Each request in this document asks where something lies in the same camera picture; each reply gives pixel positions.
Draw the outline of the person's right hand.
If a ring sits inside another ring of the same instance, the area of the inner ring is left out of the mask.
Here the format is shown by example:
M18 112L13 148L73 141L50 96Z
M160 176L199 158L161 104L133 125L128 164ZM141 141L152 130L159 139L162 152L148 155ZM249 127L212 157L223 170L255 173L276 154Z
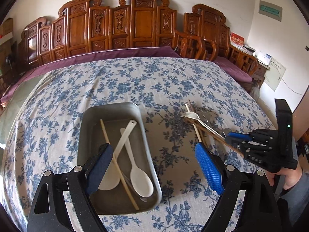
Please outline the person's right hand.
M268 171L265 172L270 186L274 185L275 175L284 175L285 176L284 184L283 184L284 190L288 190L288 189L292 188L293 186L295 186L297 184L297 182L300 180L302 173L303 173L303 170L302 170L299 163L297 164L297 167L296 167L295 170L282 168L277 173L271 173L271 172L268 172Z

